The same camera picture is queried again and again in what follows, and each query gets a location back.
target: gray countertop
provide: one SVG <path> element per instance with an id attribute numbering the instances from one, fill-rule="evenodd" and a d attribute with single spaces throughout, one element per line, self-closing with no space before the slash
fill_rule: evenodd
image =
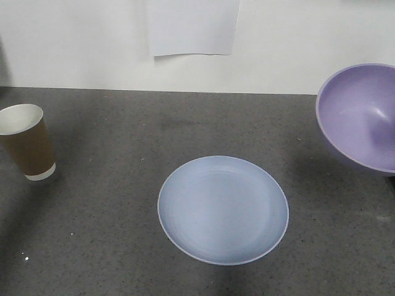
<path id="1" fill-rule="evenodd" d="M 29 182 L 0 148 L 0 295 L 394 295 L 395 197 L 330 155 L 314 96 L 0 88 L 0 109 L 21 102 L 57 171 Z M 288 230 L 260 260 L 202 263 L 163 232 L 162 183 L 206 155 L 283 188 Z"/>

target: white wall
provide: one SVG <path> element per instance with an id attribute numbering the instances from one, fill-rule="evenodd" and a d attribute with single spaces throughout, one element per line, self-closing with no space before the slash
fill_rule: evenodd
<path id="1" fill-rule="evenodd" d="M 143 0 L 3 0 L 0 85 L 316 94 L 395 64 L 393 0 L 240 0 L 231 56 L 149 56 Z"/>

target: brown paper cup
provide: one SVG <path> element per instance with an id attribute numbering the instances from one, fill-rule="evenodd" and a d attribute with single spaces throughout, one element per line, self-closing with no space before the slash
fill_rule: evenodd
<path id="1" fill-rule="evenodd" d="M 14 105 L 0 111 L 0 142 L 32 181 L 51 176 L 56 168 L 43 114 L 33 104 Z"/>

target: paper sheet on wall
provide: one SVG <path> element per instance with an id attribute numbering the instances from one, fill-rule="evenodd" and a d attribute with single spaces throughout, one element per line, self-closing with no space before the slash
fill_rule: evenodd
<path id="1" fill-rule="evenodd" d="M 230 55 L 239 0 L 148 0 L 153 56 Z"/>

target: purple bowl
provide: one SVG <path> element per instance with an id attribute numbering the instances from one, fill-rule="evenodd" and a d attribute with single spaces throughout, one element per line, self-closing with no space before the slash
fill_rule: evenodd
<path id="1" fill-rule="evenodd" d="M 318 93 L 316 114 L 343 162 L 395 175 L 395 67 L 361 64 L 335 73 Z"/>

